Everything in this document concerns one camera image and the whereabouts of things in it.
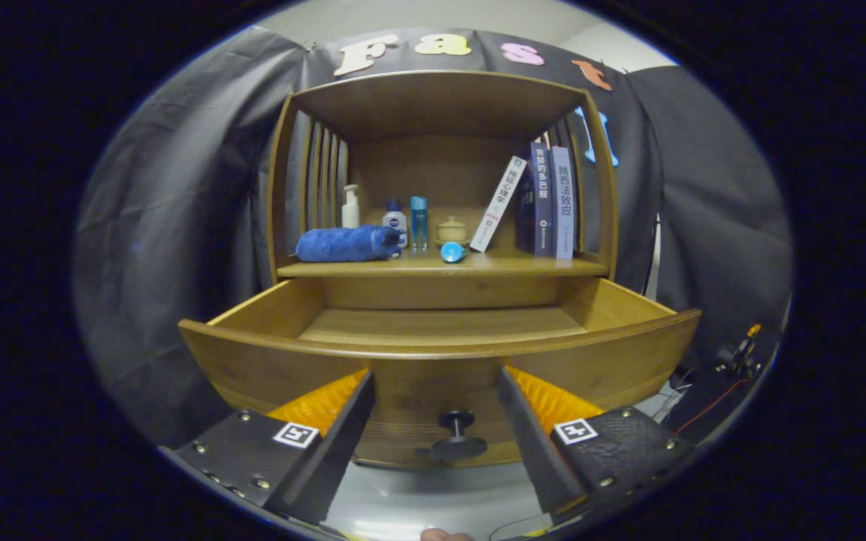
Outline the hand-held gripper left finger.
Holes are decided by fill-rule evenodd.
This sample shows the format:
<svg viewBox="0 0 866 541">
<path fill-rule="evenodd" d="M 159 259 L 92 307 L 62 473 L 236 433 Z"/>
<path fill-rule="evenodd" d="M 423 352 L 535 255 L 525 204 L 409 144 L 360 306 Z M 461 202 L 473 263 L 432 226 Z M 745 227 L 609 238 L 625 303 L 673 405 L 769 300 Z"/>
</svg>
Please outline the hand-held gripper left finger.
<svg viewBox="0 0 866 541">
<path fill-rule="evenodd" d="M 271 413 L 234 411 L 175 449 L 174 460 L 237 499 L 316 527 L 375 400 L 374 374 L 359 370 Z"/>
</svg>

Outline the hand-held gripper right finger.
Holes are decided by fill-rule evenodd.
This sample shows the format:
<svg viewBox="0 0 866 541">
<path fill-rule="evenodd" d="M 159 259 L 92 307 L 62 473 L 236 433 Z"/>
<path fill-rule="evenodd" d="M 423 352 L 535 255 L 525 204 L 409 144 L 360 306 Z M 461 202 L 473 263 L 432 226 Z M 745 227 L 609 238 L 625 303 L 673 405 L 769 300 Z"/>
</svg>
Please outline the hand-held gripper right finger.
<svg viewBox="0 0 866 541">
<path fill-rule="evenodd" d="M 558 387 L 503 367 L 498 396 L 543 513 L 553 519 L 605 519 L 636 506 L 679 473 L 695 453 L 634 407 L 602 411 Z"/>
</svg>

